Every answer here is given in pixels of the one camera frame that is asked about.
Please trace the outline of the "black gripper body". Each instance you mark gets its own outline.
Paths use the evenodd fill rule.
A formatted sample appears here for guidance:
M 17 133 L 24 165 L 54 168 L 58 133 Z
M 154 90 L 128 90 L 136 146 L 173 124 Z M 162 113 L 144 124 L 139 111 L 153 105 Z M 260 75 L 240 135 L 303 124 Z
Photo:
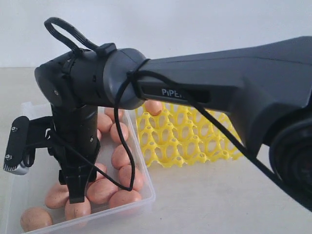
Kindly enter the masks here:
M 68 146 L 90 162 L 95 162 L 98 153 L 97 120 L 98 107 L 84 105 L 69 110 L 51 105 L 54 130 Z M 60 181 L 65 184 L 67 176 L 87 176 L 87 163 L 60 144 L 54 148 L 54 157 L 61 168 Z

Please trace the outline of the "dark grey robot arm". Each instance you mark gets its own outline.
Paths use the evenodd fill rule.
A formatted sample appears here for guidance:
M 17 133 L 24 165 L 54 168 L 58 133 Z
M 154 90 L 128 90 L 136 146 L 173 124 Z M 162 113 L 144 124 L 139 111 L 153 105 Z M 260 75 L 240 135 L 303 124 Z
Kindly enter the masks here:
M 138 108 L 146 100 L 195 107 L 259 170 L 312 208 L 312 38 L 147 59 L 138 50 L 71 51 L 35 69 L 64 121 L 85 106 Z

